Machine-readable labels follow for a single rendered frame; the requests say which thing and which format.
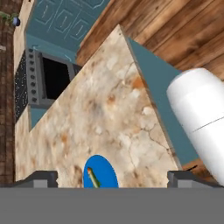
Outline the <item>white rounded cylinder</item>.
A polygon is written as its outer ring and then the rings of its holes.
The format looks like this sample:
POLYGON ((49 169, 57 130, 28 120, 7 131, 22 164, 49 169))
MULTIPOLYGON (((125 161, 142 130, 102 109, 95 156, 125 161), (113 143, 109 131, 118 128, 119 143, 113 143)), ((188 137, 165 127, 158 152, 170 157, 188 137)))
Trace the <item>white rounded cylinder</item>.
POLYGON ((178 75, 166 94, 199 158, 224 186, 224 82, 205 68, 194 68, 178 75))

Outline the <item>blue round plate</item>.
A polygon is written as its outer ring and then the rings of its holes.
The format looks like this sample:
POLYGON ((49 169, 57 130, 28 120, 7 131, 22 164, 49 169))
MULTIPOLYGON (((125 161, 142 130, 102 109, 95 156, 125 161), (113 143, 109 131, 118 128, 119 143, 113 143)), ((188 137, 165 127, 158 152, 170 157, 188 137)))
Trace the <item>blue round plate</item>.
POLYGON ((83 169, 83 186, 85 188, 94 188, 91 179, 88 176, 88 167, 91 167, 95 176, 101 183, 99 188, 118 188, 116 172, 111 163, 102 155, 93 155, 85 163, 83 169))

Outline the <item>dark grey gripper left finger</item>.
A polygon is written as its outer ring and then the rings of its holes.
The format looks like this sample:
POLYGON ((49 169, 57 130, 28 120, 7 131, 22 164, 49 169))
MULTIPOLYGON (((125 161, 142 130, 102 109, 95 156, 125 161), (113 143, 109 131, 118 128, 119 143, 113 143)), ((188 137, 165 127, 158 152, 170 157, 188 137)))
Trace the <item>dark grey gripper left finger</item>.
POLYGON ((56 171, 35 171, 27 178, 16 181, 13 187, 57 188, 58 173, 56 171))

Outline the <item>green and orange fish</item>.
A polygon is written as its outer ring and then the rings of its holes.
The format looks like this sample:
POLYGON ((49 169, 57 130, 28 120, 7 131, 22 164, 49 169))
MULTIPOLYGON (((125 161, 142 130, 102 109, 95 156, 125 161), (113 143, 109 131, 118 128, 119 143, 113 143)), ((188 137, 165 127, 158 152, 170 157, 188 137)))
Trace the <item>green and orange fish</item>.
POLYGON ((95 176, 95 173, 91 167, 87 168, 87 174, 88 174, 89 178, 91 179, 94 188, 99 188, 101 186, 101 183, 95 176))

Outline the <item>teal cupboard run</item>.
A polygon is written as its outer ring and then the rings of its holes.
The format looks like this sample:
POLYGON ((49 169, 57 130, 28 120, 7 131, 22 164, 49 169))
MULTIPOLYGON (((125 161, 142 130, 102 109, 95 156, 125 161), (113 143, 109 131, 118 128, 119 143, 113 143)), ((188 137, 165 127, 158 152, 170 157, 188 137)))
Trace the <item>teal cupboard run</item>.
POLYGON ((35 0, 26 46, 75 62, 81 41, 110 0, 35 0))

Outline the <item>grey oven with black hob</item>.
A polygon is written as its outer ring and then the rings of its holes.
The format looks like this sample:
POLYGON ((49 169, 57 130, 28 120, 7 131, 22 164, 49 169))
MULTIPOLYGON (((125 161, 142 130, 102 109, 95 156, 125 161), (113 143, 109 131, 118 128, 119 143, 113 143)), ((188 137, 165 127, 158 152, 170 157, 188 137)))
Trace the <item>grey oven with black hob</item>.
POLYGON ((80 70, 70 61, 26 48, 15 74, 15 120, 27 105, 49 109, 80 70))

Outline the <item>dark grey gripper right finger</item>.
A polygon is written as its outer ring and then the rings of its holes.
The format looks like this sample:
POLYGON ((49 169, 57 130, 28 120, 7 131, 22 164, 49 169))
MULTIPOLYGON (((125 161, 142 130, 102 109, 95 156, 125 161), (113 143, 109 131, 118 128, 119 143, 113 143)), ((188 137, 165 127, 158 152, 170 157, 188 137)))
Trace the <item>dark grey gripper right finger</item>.
POLYGON ((217 188, 214 183, 201 180, 194 176, 190 171, 168 171, 169 188, 217 188))

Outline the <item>green plant in blue pot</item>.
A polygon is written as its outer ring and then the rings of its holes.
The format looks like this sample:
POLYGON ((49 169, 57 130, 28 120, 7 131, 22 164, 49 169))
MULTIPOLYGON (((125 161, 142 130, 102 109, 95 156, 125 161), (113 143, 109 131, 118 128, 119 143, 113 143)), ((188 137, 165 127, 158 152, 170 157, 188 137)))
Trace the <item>green plant in blue pot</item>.
POLYGON ((14 26, 20 26, 21 23, 17 13, 8 14, 3 11, 0 11, 0 18, 2 18, 5 22, 9 24, 13 24, 14 26))

